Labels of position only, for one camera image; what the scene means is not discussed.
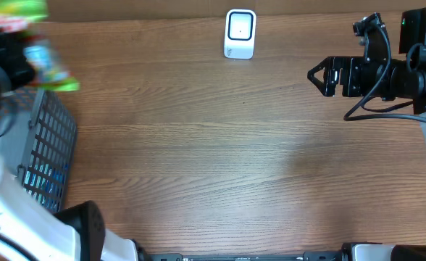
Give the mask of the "light blue snack packet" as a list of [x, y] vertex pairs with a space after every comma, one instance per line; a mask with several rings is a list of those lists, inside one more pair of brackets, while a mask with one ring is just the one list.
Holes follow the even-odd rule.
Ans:
[[47, 40], [32, 42], [23, 53], [35, 70], [36, 83], [58, 83], [70, 76]]

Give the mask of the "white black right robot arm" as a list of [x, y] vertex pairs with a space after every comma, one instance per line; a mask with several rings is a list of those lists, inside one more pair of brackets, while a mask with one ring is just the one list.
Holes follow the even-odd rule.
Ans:
[[[360, 57], [327, 57], [307, 73], [323, 96], [342, 86], [345, 97], [360, 100], [345, 121], [399, 119], [417, 121], [426, 143], [426, 7], [401, 17], [399, 51], [394, 59], [385, 23], [374, 13], [353, 24], [361, 39]], [[426, 260], [426, 245], [345, 243], [332, 260]]]

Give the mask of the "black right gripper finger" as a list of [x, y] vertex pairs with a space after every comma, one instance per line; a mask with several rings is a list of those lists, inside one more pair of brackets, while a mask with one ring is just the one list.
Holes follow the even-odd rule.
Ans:
[[310, 69], [307, 73], [308, 77], [314, 77], [315, 74], [321, 70], [325, 70], [328, 67], [328, 64], [330, 63], [330, 58], [326, 57], [323, 59], [318, 65]]
[[323, 80], [319, 80], [315, 75], [308, 74], [307, 78], [323, 96], [335, 95], [335, 86], [331, 83], [330, 77], [324, 76]]

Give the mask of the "green Haribo candy bag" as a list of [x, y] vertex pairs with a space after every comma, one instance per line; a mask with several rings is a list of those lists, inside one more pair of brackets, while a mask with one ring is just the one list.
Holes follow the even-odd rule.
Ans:
[[[20, 32], [26, 46], [39, 40], [49, 42], [43, 34], [32, 29], [33, 24], [45, 20], [48, 15], [47, 3], [44, 0], [0, 0], [0, 30], [6, 33]], [[69, 70], [68, 72], [70, 76], [58, 83], [36, 83], [35, 77], [28, 85], [49, 91], [77, 91], [80, 84]]]

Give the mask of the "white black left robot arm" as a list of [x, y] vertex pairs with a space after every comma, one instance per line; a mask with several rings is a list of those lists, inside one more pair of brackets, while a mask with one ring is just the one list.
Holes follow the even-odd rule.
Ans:
[[[31, 82], [33, 67], [18, 33], [0, 29], [2, 94]], [[27, 195], [0, 155], [0, 255], [8, 260], [141, 260], [133, 240], [107, 229], [95, 202], [52, 214]]]

